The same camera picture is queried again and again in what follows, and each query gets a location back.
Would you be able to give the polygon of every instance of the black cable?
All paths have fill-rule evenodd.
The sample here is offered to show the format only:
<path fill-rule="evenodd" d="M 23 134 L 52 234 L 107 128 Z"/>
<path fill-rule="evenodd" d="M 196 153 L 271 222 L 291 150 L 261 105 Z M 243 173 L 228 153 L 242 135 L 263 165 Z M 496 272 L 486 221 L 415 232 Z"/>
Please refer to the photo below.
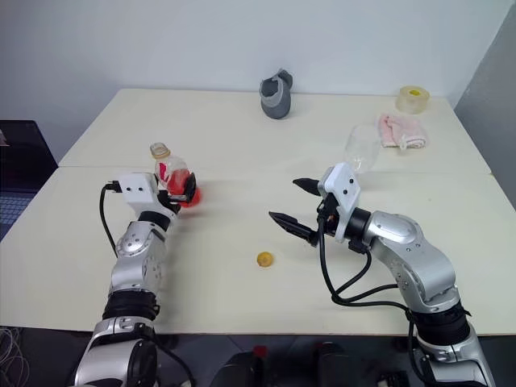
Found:
<path fill-rule="evenodd" d="M 408 350 L 409 350 L 409 360 L 412 369 L 414 370 L 414 374 L 420 381 L 422 381 L 425 385 L 429 385 L 432 387 L 485 387 L 479 381 L 431 381 L 427 377 L 425 377 L 422 372 L 419 370 L 418 365 L 416 364 L 416 359 L 414 357 L 414 321 L 409 322 L 409 337 L 408 337 Z"/>
<path fill-rule="evenodd" d="M 342 293 L 349 286 L 351 286 L 355 282 L 357 282 L 369 270 L 369 267 L 371 266 L 371 262 L 372 262 L 371 252 L 369 252 L 369 250 L 365 250 L 365 254 L 368 257 L 368 259 L 367 259 L 365 266 L 362 268 L 362 270 L 360 270 L 360 272 L 358 274 L 356 274 L 351 280 L 349 280 L 344 285 L 340 286 L 337 290 L 335 290 L 334 286 L 331 284 L 331 279 L 328 274 L 328 269 L 327 269 L 327 264 L 326 264 L 326 248 L 325 248 L 325 244 L 324 244 L 324 223 L 325 223 L 325 221 L 323 218 L 321 220 L 319 220 L 319 224 L 318 224 L 319 257 L 321 260 L 322 276 L 324 277 L 324 281 L 326 282 L 327 288 L 330 290 L 331 300 L 335 304 L 341 305 L 341 306 L 394 306 L 396 308 L 400 308 L 400 309 L 404 310 L 405 312 L 409 311 L 409 308 L 400 304 L 399 302 L 392 302 L 392 301 L 356 302 L 357 300 L 360 300 L 362 298 L 370 296 L 371 294 L 378 293 L 382 290 L 395 289 L 395 288 L 397 288 L 397 285 L 395 285 L 395 284 L 378 286 L 376 288 L 368 290 L 367 292 L 363 292 L 361 294 L 358 294 L 358 295 L 350 297 L 350 298 L 342 298 L 339 296 L 340 293 Z"/>
<path fill-rule="evenodd" d="M 191 387 L 195 387 L 195 379 L 194 379 L 194 375 L 192 374 L 192 371 L 190 370 L 190 368 L 188 367 L 188 365 L 186 365 L 186 363 L 183 361 L 183 359 L 181 357 L 179 357 L 178 355 L 176 355 L 175 353 L 173 353 L 172 351 L 170 351 L 168 348 L 166 348 L 165 345 L 163 345 L 161 343 L 161 341 L 159 341 L 159 339 L 157 338 L 157 336 L 154 336 L 154 338 L 152 339 L 152 342 L 165 354 L 167 355 L 168 357 L 170 357 L 172 360 L 176 361 L 182 368 L 183 368 L 183 371 L 185 371 L 185 374 L 186 374 L 186 377 L 188 377 L 188 380 L 190 382 L 190 386 Z"/>
<path fill-rule="evenodd" d="M 106 184 L 102 187 L 100 191 L 100 200 L 98 202 L 98 210 L 100 212 L 100 220 L 102 221 L 102 225 L 104 226 L 104 231 L 106 232 L 107 238 L 110 241 L 111 248 L 113 249 L 114 256 L 116 256 L 116 247 L 114 245 L 113 237 L 111 236 L 110 229 L 106 223 L 106 216 L 104 216 L 104 197 L 106 196 L 106 190 L 110 188 L 110 185 Z"/>

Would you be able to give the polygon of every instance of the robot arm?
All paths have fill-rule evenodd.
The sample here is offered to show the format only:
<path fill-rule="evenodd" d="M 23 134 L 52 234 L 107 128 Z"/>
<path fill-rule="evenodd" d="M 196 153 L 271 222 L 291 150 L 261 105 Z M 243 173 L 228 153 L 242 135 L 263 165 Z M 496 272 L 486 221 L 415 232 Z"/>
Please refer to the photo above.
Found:
<path fill-rule="evenodd" d="M 160 312 L 156 295 L 166 257 L 167 231 L 177 219 L 177 203 L 193 197 L 195 176 L 190 175 L 185 195 L 178 197 L 159 191 L 151 173 L 121 176 L 111 187 L 123 193 L 138 220 L 129 224 L 116 244 L 117 261 L 102 321 L 95 326 L 74 383 L 152 387 L 157 369 L 153 321 Z"/>
<path fill-rule="evenodd" d="M 494 387 L 476 333 L 466 320 L 468 312 L 460 304 L 452 264 L 427 242 L 421 227 L 403 215 L 358 208 L 360 187 L 345 163 L 329 168 L 320 181 L 297 179 L 294 183 L 322 197 L 318 221 L 326 234 L 340 243 L 349 239 L 364 246 L 393 274 L 408 307 L 410 329 L 414 324 L 418 328 L 417 340 L 425 354 L 422 363 L 429 364 L 421 377 L 434 378 L 433 385 Z M 317 245 L 318 234 L 309 227 L 288 215 L 270 214 L 288 232 Z"/>

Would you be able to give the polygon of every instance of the bottle cap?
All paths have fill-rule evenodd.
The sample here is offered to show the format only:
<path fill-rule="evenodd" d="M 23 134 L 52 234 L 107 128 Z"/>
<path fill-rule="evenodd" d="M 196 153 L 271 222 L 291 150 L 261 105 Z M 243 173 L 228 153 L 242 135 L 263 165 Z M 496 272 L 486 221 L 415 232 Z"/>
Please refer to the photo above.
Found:
<path fill-rule="evenodd" d="M 151 154 L 156 160 L 164 159 L 170 156 L 170 149 L 163 143 L 154 143 L 151 145 Z"/>
<path fill-rule="evenodd" d="M 256 262 L 262 268 L 267 268 L 274 262 L 274 256 L 270 252 L 261 252 L 256 258 Z"/>

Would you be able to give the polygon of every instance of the floor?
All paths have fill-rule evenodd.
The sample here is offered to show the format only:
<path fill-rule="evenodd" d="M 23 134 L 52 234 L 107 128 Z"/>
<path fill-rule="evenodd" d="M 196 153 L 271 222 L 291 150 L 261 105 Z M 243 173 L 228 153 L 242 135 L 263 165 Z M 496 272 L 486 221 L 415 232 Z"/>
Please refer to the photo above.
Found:
<path fill-rule="evenodd" d="M 90 333 L 23 329 L 22 351 L 31 373 L 27 386 L 66 386 L 73 369 L 89 341 Z M 268 347 L 269 375 L 274 385 L 312 387 L 310 365 L 317 343 L 339 343 L 350 356 L 353 386 L 375 386 L 385 371 L 406 370 L 411 386 L 422 386 L 410 372 L 403 338 L 389 336 L 313 336 L 313 335 L 179 335 L 174 352 L 192 369 L 198 387 L 208 387 L 215 373 L 238 352 L 256 345 Z M 516 381 L 516 336 L 481 338 L 485 355 L 499 387 Z M 159 374 L 164 385 L 184 381 L 181 369 L 160 356 Z"/>

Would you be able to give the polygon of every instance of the white wall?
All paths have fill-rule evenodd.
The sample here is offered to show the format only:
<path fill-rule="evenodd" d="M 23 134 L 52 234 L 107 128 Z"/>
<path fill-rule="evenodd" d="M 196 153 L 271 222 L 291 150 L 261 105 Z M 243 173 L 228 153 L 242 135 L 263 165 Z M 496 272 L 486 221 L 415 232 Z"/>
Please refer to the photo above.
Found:
<path fill-rule="evenodd" d="M 455 105 L 513 2 L 0 0 L 0 118 L 59 160 L 121 87 L 256 90 L 280 66 L 296 91 Z"/>

